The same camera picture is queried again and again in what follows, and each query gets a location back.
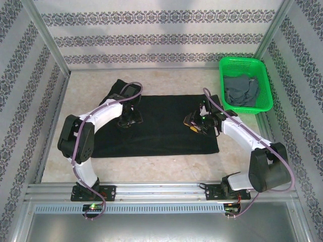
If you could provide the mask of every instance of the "beige floor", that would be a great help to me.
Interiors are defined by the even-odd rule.
[[[207,87],[221,95],[217,70],[127,70],[73,72],[69,80],[62,111],[49,152],[42,182],[74,182],[71,165],[57,149],[66,116],[80,115],[96,108],[117,79],[137,81],[144,86],[143,95],[202,94]],[[240,114],[241,119],[259,133],[254,115]],[[249,155],[234,140],[221,134],[220,153],[133,158],[92,159],[103,182],[162,182],[220,180],[223,176],[248,169]]]

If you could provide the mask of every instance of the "black cloth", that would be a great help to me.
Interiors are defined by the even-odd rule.
[[[111,95],[113,95],[113,94],[123,94],[123,93],[125,93],[125,91],[123,91],[123,93],[120,93],[121,91],[122,91],[122,88],[124,87],[124,86],[126,86],[127,85],[127,83],[126,82],[124,82],[124,81],[122,81],[122,80],[120,80],[120,79],[117,79],[117,82],[116,83],[114,83],[113,84],[113,86],[111,87],[111,90],[110,90],[110,92],[107,94],[107,96],[102,100],[102,102],[99,104],[99,106],[101,105],[101,104],[103,104]],[[136,85],[136,84],[131,84],[131,85],[129,85],[130,87],[133,87],[133,88],[135,88],[138,92],[140,91],[140,89],[141,89],[141,87],[140,86],[138,86],[138,85]],[[134,100],[132,100],[132,102],[134,102],[134,103],[138,103],[139,102],[139,100],[140,100],[140,97],[137,97],[137,98],[135,98]]]
[[[119,93],[120,80],[108,94]],[[199,109],[203,95],[142,96],[138,109],[143,122],[129,128],[117,125],[118,118],[95,134],[93,158],[212,154],[219,152],[212,130],[201,135],[183,124],[189,113]]]

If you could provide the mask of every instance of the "cable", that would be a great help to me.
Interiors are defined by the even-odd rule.
[[[219,105],[217,105],[212,99],[211,99],[211,92],[207,89],[207,88],[203,88],[203,92],[206,95],[206,97],[208,98],[208,100],[218,109],[220,110],[222,113],[225,114],[225,116],[227,116],[229,119],[231,119],[235,124],[239,125],[241,128],[243,128],[248,134],[250,134],[258,143],[264,145],[272,154],[274,154],[282,163],[283,165],[286,167],[286,169],[288,170],[290,176],[291,176],[291,184],[287,189],[283,189],[283,190],[275,190],[275,189],[271,189],[270,191],[276,192],[276,193],[286,193],[289,192],[290,190],[293,189],[293,187],[295,186],[295,176],[293,174],[293,171],[291,169],[291,167],[288,165],[288,163],[283,159],[283,157],[278,154],[274,149],[272,149],[270,146],[268,146],[265,142],[263,142],[258,136],[256,136],[248,127],[244,126],[243,123],[240,123],[238,121],[236,121],[234,118],[232,118],[227,112],[225,112]],[[244,214],[250,207],[251,205],[257,200],[258,196],[260,193],[258,193],[254,199],[251,201],[251,203],[238,215],[235,215],[234,217],[239,217],[240,215]]]
[[[240,195],[240,193],[238,193],[238,204],[239,204],[238,209],[240,209],[241,208],[241,195]]]
[[[95,216],[94,218],[90,218],[92,221],[95,220],[95,219],[98,219],[99,217],[102,216],[102,214],[105,212],[105,209],[106,209],[106,201],[104,199],[104,197],[98,193],[97,191],[95,191],[94,189],[92,189],[90,186],[88,186],[82,179],[81,177],[78,175],[77,171],[76,171],[76,167],[75,167],[75,158],[76,158],[76,154],[77,154],[77,148],[79,146],[79,143],[80,143],[80,137],[81,137],[81,133],[82,133],[82,130],[83,130],[83,127],[86,123],[86,121],[92,117],[95,113],[97,113],[99,110],[107,107],[107,106],[110,106],[110,105],[114,105],[116,103],[120,103],[120,102],[125,102],[125,101],[129,101],[129,100],[132,100],[136,97],[138,97],[139,95],[141,95],[142,93],[142,90],[143,90],[143,86],[141,83],[139,82],[131,82],[131,83],[128,83],[126,86],[124,86],[124,88],[122,89],[122,91],[128,87],[129,85],[131,84],[137,84],[138,86],[140,86],[140,91],[136,94],[136,95],[133,95],[132,97],[128,97],[128,98],[124,98],[124,99],[121,99],[121,100],[116,100],[116,101],[113,101],[113,102],[110,102],[110,103],[104,103],[102,104],[101,106],[97,107],[95,110],[93,110],[88,116],[85,117],[85,119],[82,121],[81,125],[80,125],[80,128],[79,128],[79,132],[76,136],[76,142],[75,142],[75,147],[74,147],[74,151],[73,151],[73,156],[72,156],[72,161],[71,161],[71,165],[73,167],[73,172],[74,172],[74,175],[76,176],[78,182],[83,185],[84,187],[88,188],[91,192],[93,192],[94,194],[96,194],[97,196],[99,196],[101,199],[102,199],[102,205],[103,205],[103,208],[102,208],[102,211],[101,213],[99,213],[97,216]],[[88,210],[85,212],[84,214],[84,217],[85,219],[88,219],[88,217],[86,216]]]

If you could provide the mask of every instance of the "metal base plate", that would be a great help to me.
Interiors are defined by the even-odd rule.
[[[116,186],[100,186],[99,193],[107,202],[114,202],[116,197]],[[99,196],[87,194],[80,190],[79,186],[73,186],[71,194],[72,202],[100,202],[102,199]]]

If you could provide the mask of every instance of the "metal bracket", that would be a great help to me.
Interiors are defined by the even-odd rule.
[[[230,194],[230,197],[225,196],[220,184],[200,184],[199,187],[205,190],[205,197],[207,201],[210,200],[235,200],[241,196],[241,200],[250,200],[250,192],[246,189],[239,190],[237,193]]]
[[[107,202],[114,202],[116,197],[116,186],[99,186],[99,193],[104,197]],[[71,194],[72,202],[101,202],[102,199],[99,196],[93,197],[91,194],[87,194],[81,191],[79,186],[73,186]]]
[[[223,206],[226,216],[238,215],[241,212],[241,203],[226,203]]]

